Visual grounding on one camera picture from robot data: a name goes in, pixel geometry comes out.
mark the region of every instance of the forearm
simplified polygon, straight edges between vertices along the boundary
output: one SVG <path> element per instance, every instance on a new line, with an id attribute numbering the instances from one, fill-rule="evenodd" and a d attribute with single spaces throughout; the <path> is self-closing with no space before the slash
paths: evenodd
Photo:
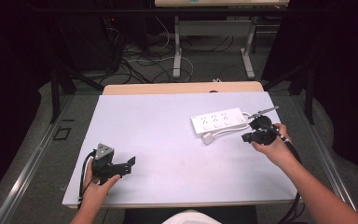
<path id="1" fill-rule="evenodd" d="M 358 223 L 358 213 L 311 175 L 299 162 L 281 167 L 296 186 L 317 223 Z"/>
<path id="2" fill-rule="evenodd" d="M 91 211 L 87 209 L 87 207 L 81 207 L 80 210 L 76 213 L 74 219 L 72 219 L 71 224 L 91 224 L 94 221 L 97 213 L 95 211 Z"/>

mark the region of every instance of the white desk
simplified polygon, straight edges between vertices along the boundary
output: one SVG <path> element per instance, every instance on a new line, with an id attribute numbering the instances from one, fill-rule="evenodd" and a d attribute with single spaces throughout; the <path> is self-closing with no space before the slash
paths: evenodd
<path id="1" fill-rule="evenodd" d="M 289 0 L 156 0 L 157 7 L 256 7 L 256 6 L 284 6 Z M 241 49 L 241 57 L 246 76 L 255 78 L 249 51 L 255 35 L 257 18 L 251 21 L 180 21 L 175 17 L 175 59 L 172 76 L 180 77 L 182 49 L 181 35 L 237 35 L 246 36 L 246 46 Z"/>
<path id="2" fill-rule="evenodd" d="M 208 85 L 216 90 L 227 83 Z M 197 84 L 168 86 L 191 91 L 189 87 Z M 99 143 L 116 150 L 113 163 L 136 157 L 132 173 L 124 175 L 109 192 L 104 203 L 107 207 L 293 200 L 296 189 L 288 177 L 250 144 L 242 142 L 241 135 L 251 130 L 226 134 L 208 146 L 196 137 L 191 116 L 234 107 L 253 114 L 273 105 L 263 91 L 100 96 L 62 204 L 76 207 L 83 160 Z M 267 115 L 279 122 L 275 111 Z"/>

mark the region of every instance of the power strip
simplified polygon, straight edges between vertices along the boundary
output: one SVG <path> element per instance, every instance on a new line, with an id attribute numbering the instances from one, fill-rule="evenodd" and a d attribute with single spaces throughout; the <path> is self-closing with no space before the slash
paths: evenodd
<path id="1" fill-rule="evenodd" d="M 222 110 L 204 115 L 191 117 L 197 137 L 206 133 L 217 133 L 226 129 L 245 127 L 248 119 L 239 108 Z"/>

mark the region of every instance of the black curtain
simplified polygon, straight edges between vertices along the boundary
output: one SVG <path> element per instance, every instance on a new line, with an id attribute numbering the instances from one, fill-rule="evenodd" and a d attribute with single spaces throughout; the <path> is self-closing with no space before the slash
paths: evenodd
<path id="1" fill-rule="evenodd" d="M 0 1 L 0 181 L 12 163 L 49 81 L 29 21 L 17 1 Z"/>
<path id="2" fill-rule="evenodd" d="M 333 149 L 358 165 L 358 1 L 290 1 L 289 8 L 326 8 L 324 18 L 284 18 L 262 78 L 274 80 L 303 63 L 317 46 L 315 98 L 334 125 Z M 305 86 L 304 73 L 290 80 Z"/>

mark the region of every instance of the white shirt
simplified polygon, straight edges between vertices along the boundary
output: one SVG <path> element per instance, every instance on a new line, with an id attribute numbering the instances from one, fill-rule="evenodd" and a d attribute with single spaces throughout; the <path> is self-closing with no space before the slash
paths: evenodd
<path id="1" fill-rule="evenodd" d="M 187 210 L 168 218 L 162 224 L 221 224 L 211 217 L 195 210 Z"/>

